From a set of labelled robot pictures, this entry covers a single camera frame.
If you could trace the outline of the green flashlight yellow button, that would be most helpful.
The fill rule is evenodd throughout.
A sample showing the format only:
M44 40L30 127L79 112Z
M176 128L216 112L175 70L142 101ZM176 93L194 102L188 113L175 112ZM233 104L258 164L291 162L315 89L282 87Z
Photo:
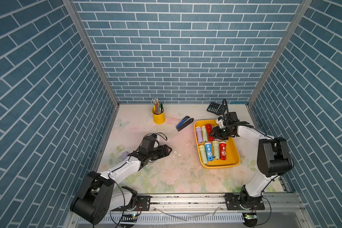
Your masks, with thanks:
M209 135L208 135L206 126L203 125L203 126L201 127L201 130L202 130L202 140L203 140L204 143L206 143L206 142L209 141Z

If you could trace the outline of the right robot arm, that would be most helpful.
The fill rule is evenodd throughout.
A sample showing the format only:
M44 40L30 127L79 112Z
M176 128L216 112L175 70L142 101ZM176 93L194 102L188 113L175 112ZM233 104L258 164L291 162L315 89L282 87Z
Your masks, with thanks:
M249 124L216 126L210 136L223 141L243 137L257 147L257 171L253 178L242 186L238 195L227 193L225 199L229 211L264 210L263 194L268 185L294 167L287 141L282 137L268 136Z

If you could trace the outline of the blue white flashlight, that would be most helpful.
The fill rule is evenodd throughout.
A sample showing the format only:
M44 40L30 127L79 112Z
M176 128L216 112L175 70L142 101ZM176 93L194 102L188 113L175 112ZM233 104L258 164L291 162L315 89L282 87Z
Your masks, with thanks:
M207 161L209 162L213 161L214 158L213 158L212 144L210 142L206 142L204 146L206 149Z

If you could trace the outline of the red flashlight white rim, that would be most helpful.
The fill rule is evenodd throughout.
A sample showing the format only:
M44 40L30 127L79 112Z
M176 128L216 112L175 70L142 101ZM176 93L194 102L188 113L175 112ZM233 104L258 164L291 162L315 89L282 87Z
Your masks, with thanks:
M219 142L219 152L220 152L220 159L221 160L226 160L226 142L220 141Z

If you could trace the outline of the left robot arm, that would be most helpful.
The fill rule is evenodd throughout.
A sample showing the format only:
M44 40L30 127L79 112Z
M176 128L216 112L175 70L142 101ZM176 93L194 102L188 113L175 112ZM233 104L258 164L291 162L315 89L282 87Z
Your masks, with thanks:
M168 138L163 133L147 134L137 149L120 164L101 173L88 173L70 204L70 211L92 225L98 224L112 210L125 212L137 209L136 216L139 216L142 204L137 199L137 191L119 184L147 164L170 155L171 147L161 145L160 139L166 141Z

